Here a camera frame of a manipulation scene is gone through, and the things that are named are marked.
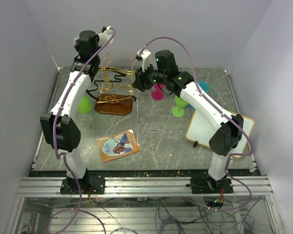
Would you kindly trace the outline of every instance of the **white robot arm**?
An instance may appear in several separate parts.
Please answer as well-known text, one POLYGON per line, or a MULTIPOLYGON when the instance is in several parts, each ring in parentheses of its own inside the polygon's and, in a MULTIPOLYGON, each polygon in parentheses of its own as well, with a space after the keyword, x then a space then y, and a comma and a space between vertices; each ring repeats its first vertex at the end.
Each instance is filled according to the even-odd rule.
POLYGON ((193 77, 188 72, 178 71, 178 66, 171 51, 163 50, 155 54, 158 70, 154 70, 151 64, 151 53, 149 51, 144 50, 140 56, 139 50, 137 54, 136 59, 142 60, 143 63, 142 67, 135 72, 134 88, 144 92, 154 84, 164 84, 169 91, 192 105, 214 130, 215 134, 209 141, 209 145, 213 150, 209 176, 213 181, 213 186, 217 187, 226 178, 225 168, 228 157, 242 137, 242 133, 224 115, 231 116, 232 120, 243 128, 242 116, 239 114, 232 116, 230 112, 219 106, 202 89, 201 93, 199 93, 193 77), (219 114, 207 99, 218 107, 222 114, 219 114))
POLYGON ((70 168, 70 170, 67 170, 66 180, 68 184, 72 185, 71 187, 73 187, 74 191, 78 191, 78 189, 71 172, 74 172, 82 191, 86 191, 89 187, 87 169, 81 160, 78 150, 81 133, 74 123, 74 119, 84 93, 99 70, 100 58, 99 56, 95 56, 95 53, 98 53, 104 44, 111 44, 113 42, 111 32, 112 28, 109 26, 107 28, 104 27, 101 34, 96 34, 93 31, 83 31, 80 33, 80 37, 76 40, 75 45, 75 49, 79 55, 75 57, 70 67, 71 73, 67 85, 51 112, 42 114, 40 119, 45 140, 54 148, 53 122, 56 119, 56 114, 59 109, 62 110, 57 118, 55 137, 59 155, 61 153, 65 153, 66 155, 65 162, 70 168), (76 80, 81 70, 83 73, 76 80))

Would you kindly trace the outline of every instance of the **marble surface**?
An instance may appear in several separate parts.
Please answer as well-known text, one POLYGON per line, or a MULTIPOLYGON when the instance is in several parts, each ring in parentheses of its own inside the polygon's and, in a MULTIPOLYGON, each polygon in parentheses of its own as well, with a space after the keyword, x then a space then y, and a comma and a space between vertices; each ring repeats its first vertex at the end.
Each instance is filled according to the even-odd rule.
MULTIPOLYGON (((191 72, 189 68, 180 71, 191 72)), ((198 80, 206 81, 209 95, 229 111, 237 112, 230 86, 222 69, 196 69, 198 80)), ((68 68, 64 68, 53 100, 58 101, 67 83, 68 68)), ((98 72, 96 79, 103 72, 98 72)), ((130 77, 123 78, 123 84, 131 83, 130 77)), ((76 114, 75 122, 82 133, 79 145, 80 154, 89 170, 169 170, 169 169, 208 169, 211 163, 210 148, 198 145, 193 148, 193 142, 185 135, 194 110, 185 107, 183 117, 175 117, 171 110, 175 106, 174 95, 165 95, 164 99, 156 101, 151 97, 155 89, 133 94, 137 101, 133 103, 132 113, 126 116, 102 115, 93 108, 87 114, 76 114), (101 162, 97 139, 132 129, 140 145, 140 151, 107 163, 101 162)), ((110 93, 126 94, 125 88, 113 89, 110 93)), ((93 107, 95 101, 90 99, 93 107)), ((234 158, 230 168, 252 169, 251 157, 234 158)), ((51 146, 44 139, 39 149, 36 171, 65 171, 62 160, 56 160, 51 146)))

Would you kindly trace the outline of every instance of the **wooden base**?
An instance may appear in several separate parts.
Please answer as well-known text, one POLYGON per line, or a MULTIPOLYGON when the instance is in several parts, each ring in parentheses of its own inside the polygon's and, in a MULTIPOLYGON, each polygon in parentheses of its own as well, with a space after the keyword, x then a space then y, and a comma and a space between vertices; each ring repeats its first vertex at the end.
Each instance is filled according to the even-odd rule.
MULTIPOLYGON (((105 97, 110 97, 110 96, 115 96, 115 99, 121 99, 121 98, 124 98, 126 95, 102 94, 101 99, 104 99, 105 97)), ((118 103, 97 103, 96 102, 94 109, 100 114, 125 116, 131 113, 132 104, 133 104, 132 98, 126 99, 118 103)))

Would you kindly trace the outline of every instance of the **wire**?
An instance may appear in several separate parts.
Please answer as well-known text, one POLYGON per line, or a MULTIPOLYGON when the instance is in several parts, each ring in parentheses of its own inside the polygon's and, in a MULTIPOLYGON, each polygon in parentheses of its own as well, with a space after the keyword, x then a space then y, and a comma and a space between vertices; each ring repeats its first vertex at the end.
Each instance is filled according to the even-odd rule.
POLYGON ((94 203, 96 203, 98 206, 100 206, 103 210, 105 210, 113 219, 115 219, 115 221, 118 223, 118 225, 119 226, 121 226, 121 228, 117 228, 117 229, 115 229, 114 231, 112 231, 110 234, 112 234, 112 233, 114 233, 114 232, 117 232, 117 231, 120 231, 120 230, 123 230, 124 231, 124 233, 125 233, 125 231, 130 231, 130 232, 132 232, 132 233, 135 233, 135 234, 138 234, 137 233, 137 231, 136 230, 133 230, 133 229, 130 229, 130 228, 124 228, 121 224, 120 224, 120 222, 117 220, 117 218, 115 218, 107 209, 105 209, 99 202, 94 202, 94 203))
MULTIPOLYGON (((83 211, 80 209, 81 207, 81 204, 82 204, 82 191, 81 191, 81 188, 80 188, 80 184, 79 184, 79 181, 77 180, 74 172, 69 168, 68 164, 67 164, 67 161, 66 161, 66 154, 65 153, 60 153, 58 152, 58 145, 57 145, 57 138, 56 138, 56 125, 57 125, 57 121, 58 121, 58 118, 62 112, 62 109, 63 109, 63 106, 67 100, 67 97, 70 93, 70 91, 72 90, 74 84, 76 83, 76 81, 80 78, 80 76, 83 74, 84 70, 86 69, 87 65, 111 42, 111 40, 114 38, 115 34, 116 34, 116 30, 114 28, 110 28, 111 30, 113 30, 113 34, 112 36, 107 40, 107 42, 100 48, 98 49, 91 57, 90 59, 84 64, 84 66, 81 68, 81 70, 79 71, 79 73, 76 75, 76 77, 74 78, 74 80, 72 81, 72 83, 70 84, 70 86, 68 87, 63 99, 62 99, 62 102, 61 102, 61 105, 59 107, 59 110, 58 110, 58 113, 55 115, 55 118, 53 120, 53 126, 52 126, 52 135, 53 135, 53 146, 54 146, 54 151, 55 151, 55 155, 56 155, 56 158, 59 160, 61 159, 61 156, 64 156, 63 157, 63 161, 64 161, 64 165, 67 169, 67 171, 73 176, 73 178, 75 179, 76 181, 76 184, 77 184, 77 187, 78 187, 78 191, 79 191, 79 204, 78 204, 78 208, 77 209, 74 209, 76 212, 74 213, 73 217, 71 218, 71 220, 68 222, 68 224, 62 228, 60 231, 54 233, 54 234, 60 234, 62 233, 63 231, 65 231, 69 225, 73 222, 73 220, 75 219, 76 215, 78 214, 78 212, 84 212, 86 214, 89 214, 93 217, 95 217, 97 220, 100 221, 101 225, 103 226, 103 229, 104 229, 104 233, 106 233, 106 230, 105 230, 105 227, 104 227, 104 224, 102 223, 102 221, 96 217, 94 214, 92 213, 89 213, 89 212, 86 212, 86 211, 83 211)), ((68 211, 68 210, 71 210, 71 209, 64 209, 64 210, 61 210, 59 212, 56 212, 54 215, 52 215, 48 221, 46 222, 46 225, 45 225, 45 231, 47 234, 53 234, 53 233, 50 233, 49 230, 48 230, 48 227, 49 227, 49 224, 51 222, 51 220, 58 214, 62 213, 62 212, 65 212, 65 211, 68 211)))
MULTIPOLYGON (((202 217, 202 213, 201 213, 201 207, 198 207, 198 211, 200 213, 200 216, 202 217)), ((205 226, 208 228, 208 230, 210 231, 211 234, 213 234, 213 231, 211 230, 210 226, 208 225, 208 223, 204 220, 204 218, 202 217, 202 221, 204 222, 205 226)))
MULTIPOLYGON (((170 215, 170 213, 169 213, 169 211, 167 210, 167 208, 166 208, 166 206, 160 201, 159 202, 159 206, 160 205, 162 205, 163 207, 164 207, 164 209, 166 210, 166 212, 167 212, 167 214, 170 216, 170 217, 172 217, 171 215, 170 215)), ((161 217, 160 217, 160 209, 158 209, 158 211, 157 211, 157 215, 158 215, 158 217, 159 217, 159 219, 163 222, 163 220, 161 219, 161 217)), ((194 220, 192 220, 192 221, 179 221, 182 225, 188 225, 188 224, 191 224, 191 223, 198 223, 198 222, 196 222, 197 220, 200 220, 200 219, 202 219, 202 217, 198 217, 198 218, 196 218, 196 219, 194 219, 194 220)))
POLYGON ((91 91, 96 91, 96 90, 94 90, 94 89, 93 89, 93 90, 86 90, 86 93, 87 93, 90 97, 92 97, 93 99, 99 101, 99 99, 98 99, 96 96, 94 96, 94 95, 91 94, 91 91))
POLYGON ((118 223, 119 226, 121 226, 121 228, 123 229, 124 227, 120 224, 120 222, 117 220, 117 218, 115 218, 107 209, 105 209, 101 204, 99 204, 98 202, 94 202, 96 203, 98 206, 100 206, 105 212, 107 212, 113 219, 115 219, 115 221, 118 223))
POLYGON ((100 205, 103 205, 103 204, 105 204, 105 203, 107 203, 107 202, 109 202, 109 201, 111 201, 111 200, 114 200, 115 198, 110 198, 109 200, 107 200, 107 201, 104 201, 104 202, 97 202, 97 203, 99 203, 100 205))
POLYGON ((167 94, 167 93, 165 93, 164 91, 163 91, 163 89, 162 89, 162 87, 161 87, 161 85, 159 84, 158 85, 158 87, 160 88, 160 90, 164 93, 164 94, 166 94, 166 95, 172 95, 173 94, 173 92, 170 92, 170 94, 167 94))
POLYGON ((253 228, 253 226, 254 226, 255 219, 254 219, 252 216, 250 216, 250 215, 248 215, 248 217, 250 217, 251 219, 253 219, 253 223, 252 223, 252 225, 249 226, 249 230, 251 230, 251 229, 253 228))
POLYGON ((229 175, 228 173, 228 167, 229 167, 229 162, 230 162, 230 159, 233 158, 233 156, 250 156, 252 155, 253 153, 253 145, 252 145, 252 142, 249 138, 249 136, 246 134, 246 132, 236 123, 234 122, 230 117, 228 117, 227 115, 225 115, 221 109, 219 109, 203 92, 203 90, 201 89, 197 79, 196 79, 196 75, 195 75, 195 69, 194 69, 194 63, 193 63, 193 59, 191 57, 191 54, 189 52, 189 50, 178 40, 174 39, 174 38, 171 38, 171 37, 158 37, 158 38, 155 38, 153 40, 150 40, 145 46, 142 47, 142 49, 140 50, 140 52, 138 53, 138 56, 141 56, 141 54, 143 53, 143 51, 145 50, 145 48, 150 44, 152 43, 153 41, 155 40, 158 40, 158 39, 168 39, 168 40, 172 40, 176 43, 178 43, 186 52, 187 56, 189 57, 189 60, 190 60, 190 63, 191 63, 191 67, 192 67, 192 73, 193 73, 193 79, 194 79, 194 83, 195 83, 195 86, 197 88, 197 91, 199 92, 199 94, 212 106, 214 107, 220 114, 222 117, 225 117, 228 121, 230 121, 239 131, 241 131, 241 133, 245 136, 246 140, 248 141, 249 145, 250 145, 250 152, 249 153, 241 153, 241 154, 230 154, 229 157, 228 157, 228 160, 227 160, 227 163, 226 163, 226 166, 225 166, 225 173, 228 177, 230 177, 231 179, 239 182, 240 184, 242 184, 243 186, 246 187, 246 189, 249 191, 249 194, 250 194, 250 197, 248 199, 248 201, 242 205, 242 206, 237 206, 237 207, 234 207, 232 209, 226 209, 225 211, 231 211, 231 210, 236 210, 236 209, 241 209, 243 206, 246 206, 247 204, 250 203, 251 199, 252 199, 252 193, 251 193, 251 190, 249 189, 249 187, 243 183, 241 180, 239 179, 236 179, 234 177, 232 177, 231 175, 229 175))
POLYGON ((161 227, 160 227, 160 231, 159 231, 160 234, 163 233, 163 230, 167 226, 167 224, 175 224, 178 228, 178 234, 185 234, 184 228, 181 226, 178 219, 174 217, 168 217, 164 220, 164 222, 161 224, 161 227))
POLYGON ((28 227, 27 225, 24 225, 21 229, 18 230, 18 232, 19 232, 20 230, 23 230, 24 228, 27 228, 27 227, 28 227))
POLYGON ((161 206, 161 201, 158 203, 158 206, 157 206, 157 209, 156 209, 156 211, 155 211, 155 216, 154 216, 154 220, 155 220, 155 228, 156 228, 156 231, 157 231, 157 233, 158 234, 162 234, 162 231, 160 231, 160 230, 158 230, 158 227, 157 227, 157 213, 159 214, 159 210, 160 210, 160 206, 161 206))
POLYGON ((135 231, 135 230, 133 230, 133 229, 131 229, 131 228, 117 228, 117 229, 115 229, 114 231, 112 231, 110 234, 113 234, 114 232, 117 232, 117 231, 120 231, 120 230, 130 231, 130 232, 132 232, 132 233, 139 234, 139 233, 137 233, 137 231, 135 231))
POLYGON ((31 233, 31 231, 32 231, 31 223, 28 220, 26 220, 25 223, 29 224, 29 232, 31 233))
POLYGON ((238 222, 236 224, 234 224, 232 227, 230 227, 228 230, 226 230, 223 234, 227 233, 230 229, 234 228, 236 225, 241 224, 239 232, 241 231, 242 228, 242 223, 245 221, 246 217, 249 215, 249 213, 251 212, 251 210, 253 209, 253 207, 259 202, 259 200, 255 201, 254 204, 251 206, 251 208, 248 210, 248 212, 246 213, 246 216, 244 217, 244 219, 241 222, 238 222))

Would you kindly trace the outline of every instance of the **small whiteboard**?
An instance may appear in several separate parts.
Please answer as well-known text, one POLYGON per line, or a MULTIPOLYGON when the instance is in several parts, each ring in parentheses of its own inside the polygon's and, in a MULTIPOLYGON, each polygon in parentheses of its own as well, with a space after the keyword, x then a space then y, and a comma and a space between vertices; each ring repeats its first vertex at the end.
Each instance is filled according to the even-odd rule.
MULTIPOLYGON (((251 135, 255 121, 251 118, 242 116, 244 119, 243 130, 248 136, 251 135)), ((209 147, 209 140, 215 134, 209 123, 202 117, 197 111, 192 116, 191 123, 189 125, 186 138, 193 142, 198 142, 200 145, 209 147)), ((233 153, 242 153, 247 145, 247 141, 244 135, 239 141, 238 146, 233 150, 233 153)))

